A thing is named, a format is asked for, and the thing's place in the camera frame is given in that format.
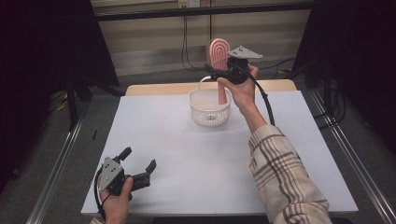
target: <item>handheld controller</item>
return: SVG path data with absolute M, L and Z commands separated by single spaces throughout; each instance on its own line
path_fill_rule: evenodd
M 97 171 L 94 183 L 94 194 L 95 200 L 99 209 L 99 213 L 102 215 L 104 219 L 105 210 L 103 209 L 103 204 L 99 203 L 98 193 L 96 191 L 96 186 L 98 186 L 99 192 L 103 192 L 105 189 L 110 191 L 109 195 L 119 196 L 122 191 L 123 184 L 128 177 L 132 177 L 134 179 L 134 184 L 132 186 L 131 192 L 142 189 L 150 186 L 150 175 L 157 167 L 157 163 L 155 160 L 152 160 L 151 163 L 146 168 L 146 172 L 139 175 L 126 175 L 124 173 L 124 169 L 120 165 L 120 161 L 124 161 L 130 154 L 132 150 L 130 147 L 125 148 L 121 154 L 114 159 L 109 157 L 105 158 L 105 161 L 102 167 Z M 98 185 L 98 177 L 102 175 L 100 183 Z M 129 200 L 132 200 L 132 193 L 129 194 Z
M 248 74 L 250 74 L 248 59 L 262 58 L 262 55 L 242 46 L 230 51 L 228 55 L 230 56 L 227 60 L 228 70 L 214 69 L 211 65 L 205 64 L 205 70 L 210 74 L 212 80 L 217 80 L 218 77 L 225 77 L 234 85 L 244 83 L 249 78 Z

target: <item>wall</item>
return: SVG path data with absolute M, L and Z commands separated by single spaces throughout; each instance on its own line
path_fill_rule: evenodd
M 127 4 L 119 0 L 116 1 L 120 3 L 117 6 L 111 1 L 112 6 L 107 4 L 104 7 L 106 2 L 110 3 L 92 0 L 94 11 L 108 13 L 177 8 L 177 1 L 169 0 L 146 4 Z M 210 6 L 210 2 L 213 7 L 227 7 L 288 1 L 202 0 L 201 7 Z M 264 60 L 294 56 L 308 15 L 309 10 L 299 10 L 188 17 L 190 62 L 196 66 L 203 65 L 205 47 L 211 37 L 226 39 L 232 48 L 243 45 L 264 55 Z M 118 76 L 182 68 L 183 18 L 101 21 L 100 27 Z

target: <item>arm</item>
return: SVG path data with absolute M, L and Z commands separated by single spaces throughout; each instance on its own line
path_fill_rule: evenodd
M 256 77 L 258 68 L 249 66 Z M 218 82 L 233 94 L 252 133 L 249 168 L 253 173 L 267 216 L 275 223 L 331 223 L 329 204 L 308 178 L 304 165 L 289 139 L 266 121 L 254 102 L 254 83 L 247 80 L 235 86 L 227 79 Z

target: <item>wrist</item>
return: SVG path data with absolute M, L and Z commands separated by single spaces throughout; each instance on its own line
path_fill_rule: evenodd
M 250 129 L 251 133 L 256 132 L 258 128 L 260 128 L 262 125 L 267 124 L 265 121 L 264 117 L 260 113 L 259 109 L 255 104 L 245 106 L 243 109 L 240 109 L 242 115 L 245 117 L 245 120 L 247 122 L 247 126 Z

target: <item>metal rail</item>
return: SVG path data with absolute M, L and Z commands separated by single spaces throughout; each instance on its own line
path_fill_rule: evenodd
M 317 92 L 311 92 L 311 96 L 314 99 L 318 109 L 321 113 L 325 112 L 324 102 L 321 96 Z M 335 122 L 335 119 L 329 116 L 324 117 L 327 124 L 332 124 Z M 356 154 L 355 149 L 350 145 L 347 137 L 344 135 L 341 128 L 338 124 L 334 124 L 330 127 L 332 134 L 335 137 L 335 140 L 338 142 L 340 148 L 343 150 L 349 164 L 352 166 L 355 171 L 358 179 L 372 200 L 375 208 L 377 209 L 379 215 L 384 220 L 384 223 L 392 224 L 396 223 L 396 216 L 393 208 L 389 204 L 386 196 L 379 188 L 379 186 L 374 182 L 370 174 L 367 172 L 364 167 L 361 159 L 358 154 Z
M 61 177 L 62 171 L 64 169 L 64 165 L 66 164 L 67 158 L 70 154 L 71 149 L 73 148 L 74 143 L 76 142 L 76 138 L 78 136 L 79 130 L 81 128 L 82 120 L 85 118 L 89 107 L 89 103 L 84 104 L 82 107 L 81 116 L 74 127 L 74 129 L 69 132 L 62 147 L 62 150 L 59 154 L 58 160 L 55 162 L 55 165 L 52 168 L 52 171 L 49 175 L 49 178 L 41 191 L 40 196 L 35 202 L 35 206 L 30 213 L 29 218 L 27 219 L 26 224 L 39 224 L 43 221 L 44 216 L 47 213 L 47 210 L 50 205 L 50 201 L 55 192 L 58 181 Z
M 305 10 L 314 7 L 339 6 L 345 4 L 342 1 L 332 2 L 299 2 L 299 3 L 282 3 L 282 4 L 262 4 L 251 6 L 235 6 L 235 7 L 191 7 L 191 8 L 172 8 L 150 11 L 136 12 L 117 12 L 117 13 L 97 13 L 92 16 L 67 16 L 56 18 L 56 21 L 70 20 L 95 20 L 95 21 L 123 21 L 138 20 L 166 17 L 183 17 L 183 16 L 202 16 L 202 15 L 219 15 L 219 14 L 235 14 L 249 12 L 270 12 L 270 11 L 291 11 Z

